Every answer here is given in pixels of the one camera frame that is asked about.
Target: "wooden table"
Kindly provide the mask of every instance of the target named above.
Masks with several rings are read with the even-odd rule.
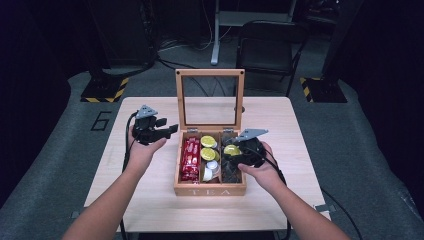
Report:
[[[131,97],[122,101],[84,206],[89,206],[120,175],[125,128],[146,104],[168,124],[179,123],[176,97]],[[244,97],[242,130],[268,129],[259,139],[273,148],[288,186],[311,206],[325,204],[293,107],[285,97]],[[124,215],[128,232],[271,231],[286,229],[275,200],[251,176],[240,197],[177,197],[173,189],[179,133],[156,152]]]

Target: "dark background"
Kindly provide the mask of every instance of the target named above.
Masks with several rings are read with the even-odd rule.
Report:
[[[208,38],[200,1],[153,2],[148,1],[143,11],[136,0],[128,2],[133,7],[95,0],[1,2],[1,205],[66,108],[70,77],[89,70],[88,66],[139,66],[154,61],[149,48],[158,44],[155,36],[179,35],[193,44]],[[211,2],[205,1],[205,7],[213,24]],[[271,1],[258,6],[264,11],[280,9],[275,4]],[[254,1],[243,6],[258,8]],[[222,7],[233,10],[234,3]],[[381,151],[407,185],[421,215],[422,10],[419,1],[341,1],[340,21],[323,69],[324,75],[342,79],[357,91]],[[115,27],[103,27],[110,24]]]

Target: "box compartment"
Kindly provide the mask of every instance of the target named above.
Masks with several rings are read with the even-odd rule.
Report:
[[[197,97],[184,96],[183,81],[186,77],[214,77],[214,76],[229,76],[236,78],[236,96],[231,97],[209,97],[207,101],[198,101]],[[174,191],[177,196],[242,196],[246,193],[246,176],[237,166],[231,166],[228,162],[222,159],[222,139],[236,137],[240,134],[241,115],[243,103],[244,89],[244,70],[243,69],[177,69],[177,94],[178,108],[180,114],[180,139],[178,147],[177,164],[175,168]],[[193,117],[193,111],[188,107],[193,106],[194,109],[215,109],[217,113],[208,115],[206,111],[202,111],[201,116]],[[231,119],[227,122],[222,122],[222,119]],[[220,171],[215,175],[216,178],[212,181],[202,181],[204,174],[203,169],[207,163],[203,158],[199,158],[198,162],[198,181],[182,180],[182,169],[185,151],[185,141],[188,138],[196,138],[199,141],[203,136],[212,136],[218,143],[215,148],[219,158],[217,162],[220,166]]]

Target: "lid of tin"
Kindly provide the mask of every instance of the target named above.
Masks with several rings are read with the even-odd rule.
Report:
[[[240,155],[241,151],[236,145],[229,144],[229,145],[225,146],[224,153],[230,154],[231,156],[235,156],[235,155]]]
[[[206,161],[211,161],[215,159],[216,152],[212,148],[202,148],[200,150],[200,156]]]
[[[209,161],[208,163],[206,163],[206,167],[213,171],[218,167],[218,162],[215,160]]]
[[[240,131],[244,69],[176,69],[175,75],[181,130]],[[197,89],[193,79],[201,86],[229,81],[236,85],[236,96],[228,95],[231,93],[225,93],[224,89],[213,92]]]
[[[204,147],[210,147],[210,148],[215,148],[218,143],[215,141],[215,138],[213,138],[212,136],[203,136],[200,139],[200,143],[204,146]]]

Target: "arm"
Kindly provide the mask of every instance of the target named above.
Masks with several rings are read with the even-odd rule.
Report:
[[[271,147],[262,143],[265,149],[272,153]],[[275,163],[270,154],[267,154],[267,158]],[[238,167],[241,171],[252,175],[258,184],[277,201],[301,239],[349,239],[333,222],[292,192],[268,162],[265,162],[260,168],[244,164],[239,164]]]
[[[128,137],[129,145],[134,138]],[[166,139],[144,146],[135,142],[125,171],[96,199],[66,231],[63,239],[112,239],[153,154]]]

